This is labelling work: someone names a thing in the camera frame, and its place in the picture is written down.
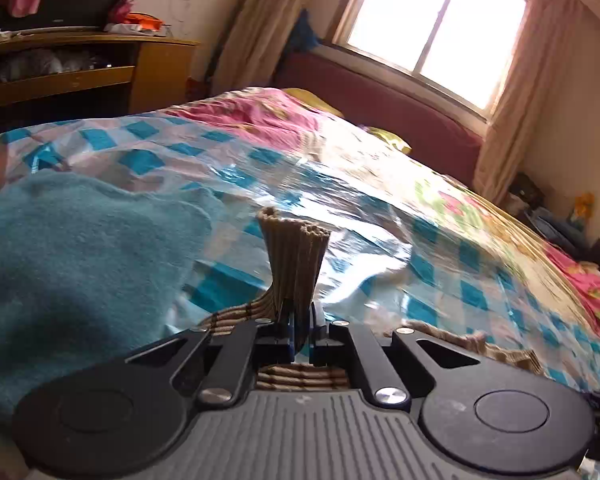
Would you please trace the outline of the beige brown striped knit sweater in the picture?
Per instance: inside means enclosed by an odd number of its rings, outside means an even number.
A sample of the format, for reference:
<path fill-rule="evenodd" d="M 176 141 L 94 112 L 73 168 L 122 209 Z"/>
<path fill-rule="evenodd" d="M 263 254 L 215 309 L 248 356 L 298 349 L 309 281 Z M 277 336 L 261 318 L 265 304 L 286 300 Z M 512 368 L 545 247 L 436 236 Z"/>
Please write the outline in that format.
<path fill-rule="evenodd" d="M 280 322 L 292 316 L 294 345 L 300 348 L 309 333 L 310 307 L 330 231 L 312 221 L 283 218 L 273 207 L 261 209 L 257 220 L 268 252 L 272 285 L 255 300 L 208 315 L 200 326 L 214 336 L 226 336 L 240 322 L 256 318 Z M 422 321 L 406 321 L 403 326 L 535 375 L 545 374 L 534 351 L 489 344 L 484 333 L 458 336 Z M 349 387 L 347 373 L 336 366 L 275 364 L 261 367 L 256 379 L 256 388 L 266 391 L 336 391 Z"/>

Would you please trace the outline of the folded dark blue clothes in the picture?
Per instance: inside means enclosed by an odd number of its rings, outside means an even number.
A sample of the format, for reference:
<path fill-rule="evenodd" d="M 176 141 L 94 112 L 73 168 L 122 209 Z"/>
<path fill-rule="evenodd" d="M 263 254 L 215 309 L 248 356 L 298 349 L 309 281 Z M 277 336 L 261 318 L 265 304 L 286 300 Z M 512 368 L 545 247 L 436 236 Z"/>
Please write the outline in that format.
<path fill-rule="evenodd" d="M 588 242 L 584 234 L 565 220 L 557 219 L 543 207 L 525 211 L 522 218 L 527 226 L 550 244 L 560 248 L 574 260 L 581 260 L 588 254 Z"/>

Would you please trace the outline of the blue checkered plastic sheet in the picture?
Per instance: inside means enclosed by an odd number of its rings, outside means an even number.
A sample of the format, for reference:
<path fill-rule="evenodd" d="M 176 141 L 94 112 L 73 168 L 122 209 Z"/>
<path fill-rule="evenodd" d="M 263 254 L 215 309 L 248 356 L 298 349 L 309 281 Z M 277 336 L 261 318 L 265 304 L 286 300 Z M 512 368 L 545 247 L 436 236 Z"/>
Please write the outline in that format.
<path fill-rule="evenodd" d="M 331 320 L 378 332 L 416 320 L 528 350 L 549 378 L 600 389 L 600 334 L 550 248 L 525 226 L 340 119 L 313 154 L 153 112 L 66 120 L 0 134 L 0 192 L 43 170 L 132 193 L 205 188 L 223 209 L 174 304 L 151 323 L 175 333 L 268 288 L 257 212 L 326 226 L 315 300 Z"/>

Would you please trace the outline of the teal fleece blanket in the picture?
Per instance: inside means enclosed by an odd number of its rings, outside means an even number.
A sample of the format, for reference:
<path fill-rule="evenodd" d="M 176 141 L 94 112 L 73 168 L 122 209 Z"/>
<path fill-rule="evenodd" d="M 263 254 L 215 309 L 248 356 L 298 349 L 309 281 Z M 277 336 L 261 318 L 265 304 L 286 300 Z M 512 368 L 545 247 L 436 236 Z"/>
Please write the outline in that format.
<path fill-rule="evenodd" d="M 0 426 L 30 390 L 166 333 L 223 204 L 43 170 L 0 193 Z"/>

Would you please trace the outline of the maroon padded headboard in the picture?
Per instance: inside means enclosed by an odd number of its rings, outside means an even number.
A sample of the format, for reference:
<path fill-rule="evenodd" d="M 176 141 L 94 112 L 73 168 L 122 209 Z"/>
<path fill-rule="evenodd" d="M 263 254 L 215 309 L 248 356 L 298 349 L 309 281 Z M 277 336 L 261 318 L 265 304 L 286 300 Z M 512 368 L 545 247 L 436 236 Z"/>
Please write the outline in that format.
<path fill-rule="evenodd" d="M 275 88 L 308 90 L 360 127 L 377 127 L 411 145 L 411 158 L 471 186 L 482 139 L 453 118 L 407 93 L 309 52 L 288 55 Z"/>

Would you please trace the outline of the pink floral bed cover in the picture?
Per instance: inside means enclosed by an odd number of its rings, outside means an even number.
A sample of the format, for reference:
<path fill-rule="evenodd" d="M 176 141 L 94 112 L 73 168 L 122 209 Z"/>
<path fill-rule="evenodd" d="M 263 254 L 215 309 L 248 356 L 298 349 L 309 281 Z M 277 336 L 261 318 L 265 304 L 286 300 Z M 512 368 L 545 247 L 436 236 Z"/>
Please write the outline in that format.
<path fill-rule="evenodd" d="M 544 306 L 600 336 L 596 264 L 574 260 L 464 184 L 366 130 L 274 88 L 225 92 L 171 106 L 167 112 L 265 148 L 304 156 L 413 207 L 430 222 L 499 258 Z"/>

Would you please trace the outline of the dark brown handbag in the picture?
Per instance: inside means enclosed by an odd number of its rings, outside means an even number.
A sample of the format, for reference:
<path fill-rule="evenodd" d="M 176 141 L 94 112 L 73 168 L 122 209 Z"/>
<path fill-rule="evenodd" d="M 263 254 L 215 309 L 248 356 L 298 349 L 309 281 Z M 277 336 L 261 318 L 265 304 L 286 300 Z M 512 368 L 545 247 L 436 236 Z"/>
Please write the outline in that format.
<path fill-rule="evenodd" d="M 508 192 L 520 198 L 531 209 L 541 207 L 545 200 L 543 191 L 524 172 L 516 174 L 514 180 L 509 185 Z"/>

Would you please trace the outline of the yellow pillow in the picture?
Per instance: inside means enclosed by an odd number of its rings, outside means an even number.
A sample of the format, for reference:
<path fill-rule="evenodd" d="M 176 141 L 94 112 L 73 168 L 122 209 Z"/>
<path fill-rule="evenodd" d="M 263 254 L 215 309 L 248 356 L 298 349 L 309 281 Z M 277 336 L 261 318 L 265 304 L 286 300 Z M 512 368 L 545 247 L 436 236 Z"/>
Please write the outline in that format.
<path fill-rule="evenodd" d="M 288 96 L 292 96 L 293 98 L 300 101 L 305 107 L 315 108 L 316 110 L 321 110 L 325 113 L 330 113 L 337 117 L 343 118 L 343 114 L 340 110 L 337 110 L 335 107 L 330 106 L 328 103 L 320 99 L 318 96 L 309 92 L 308 90 L 300 89 L 300 88 L 285 88 L 284 92 L 288 94 Z M 387 131 L 385 129 L 370 127 L 370 126 L 361 126 L 361 129 L 371 134 L 372 136 L 376 136 L 382 142 L 389 144 L 392 148 L 399 151 L 404 155 L 411 154 L 411 145 L 405 142 L 400 136 Z"/>

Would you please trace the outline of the bright window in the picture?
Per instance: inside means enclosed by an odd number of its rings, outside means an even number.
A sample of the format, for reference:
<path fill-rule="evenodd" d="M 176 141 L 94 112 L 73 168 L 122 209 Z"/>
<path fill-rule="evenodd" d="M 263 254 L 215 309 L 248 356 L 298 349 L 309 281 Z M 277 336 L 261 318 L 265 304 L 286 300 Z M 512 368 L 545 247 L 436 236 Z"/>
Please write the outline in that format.
<path fill-rule="evenodd" d="M 349 0 L 334 40 L 489 118 L 528 0 Z"/>

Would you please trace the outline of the beige left curtain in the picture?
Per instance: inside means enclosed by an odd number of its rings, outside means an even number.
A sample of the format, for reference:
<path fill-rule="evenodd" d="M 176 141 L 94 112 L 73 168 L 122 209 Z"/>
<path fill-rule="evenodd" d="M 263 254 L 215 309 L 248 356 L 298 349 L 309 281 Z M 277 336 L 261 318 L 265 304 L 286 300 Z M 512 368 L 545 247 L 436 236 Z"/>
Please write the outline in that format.
<path fill-rule="evenodd" d="M 307 1 L 245 0 L 223 44 L 211 92 L 268 84 Z"/>

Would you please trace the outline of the beige curtain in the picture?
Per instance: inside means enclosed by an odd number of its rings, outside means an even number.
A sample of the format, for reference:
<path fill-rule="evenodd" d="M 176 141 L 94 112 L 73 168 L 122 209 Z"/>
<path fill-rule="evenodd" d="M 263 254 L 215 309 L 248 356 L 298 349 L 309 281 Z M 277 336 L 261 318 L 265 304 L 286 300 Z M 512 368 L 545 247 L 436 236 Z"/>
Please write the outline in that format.
<path fill-rule="evenodd" d="M 223 44 L 211 92 L 268 84 L 307 1 L 245 0 Z"/>
<path fill-rule="evenodd" d="M 497 204 L 516 176 L 572 50 L 580 0 L 529 0 L 504 89 L 486 130 L 474 191 Z"/>

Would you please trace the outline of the orange item on cabinet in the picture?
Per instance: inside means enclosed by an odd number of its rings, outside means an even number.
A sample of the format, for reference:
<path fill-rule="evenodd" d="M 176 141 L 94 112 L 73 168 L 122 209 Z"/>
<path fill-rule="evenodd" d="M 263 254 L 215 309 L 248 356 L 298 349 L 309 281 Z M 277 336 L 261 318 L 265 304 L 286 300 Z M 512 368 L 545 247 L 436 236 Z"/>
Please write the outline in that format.
<path fill-rule="evenodd" d="M 105 32 L 126 36 L 171 37 L 171 27 L 146 13 L 129 13 L 120 23 L 110 23 Z"/>

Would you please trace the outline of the wooden side cabinet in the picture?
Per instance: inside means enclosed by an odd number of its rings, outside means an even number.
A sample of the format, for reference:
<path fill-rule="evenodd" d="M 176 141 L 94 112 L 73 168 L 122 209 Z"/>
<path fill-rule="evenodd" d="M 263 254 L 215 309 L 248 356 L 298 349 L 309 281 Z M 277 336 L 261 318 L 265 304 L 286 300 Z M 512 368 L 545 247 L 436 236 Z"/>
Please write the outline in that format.
<path fill-rule="evenodd" d="M 181 104 L 198 47 L 76 28 L 0 32 L 0 133 Z"/>

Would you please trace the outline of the beige right curtain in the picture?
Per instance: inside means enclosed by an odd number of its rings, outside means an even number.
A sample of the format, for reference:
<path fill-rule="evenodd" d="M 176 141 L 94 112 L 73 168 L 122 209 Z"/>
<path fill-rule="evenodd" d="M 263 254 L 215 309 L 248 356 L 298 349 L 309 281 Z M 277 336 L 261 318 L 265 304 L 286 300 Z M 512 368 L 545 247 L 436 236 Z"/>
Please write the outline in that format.
<path fill-rule="evenodd" d="M 497 204 L 516 176 L 572 50 L 580 0 L 529 0 L 504 89 L 486 130 L 474 191 Z"/>

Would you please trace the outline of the yellow flower wall sticker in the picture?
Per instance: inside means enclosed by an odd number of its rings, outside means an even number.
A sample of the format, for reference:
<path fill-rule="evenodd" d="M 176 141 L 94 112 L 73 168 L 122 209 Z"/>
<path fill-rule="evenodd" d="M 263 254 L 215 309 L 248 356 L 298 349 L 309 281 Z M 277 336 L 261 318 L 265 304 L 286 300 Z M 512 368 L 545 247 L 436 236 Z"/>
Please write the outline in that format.
<path fill-rule="evenodd" d="M 595 196 L 593 193 L 586 192 L 577 196 L 574 199 L 569 222 L 577 229 L 583 230 L 592 217 L 594 206 Z"/>

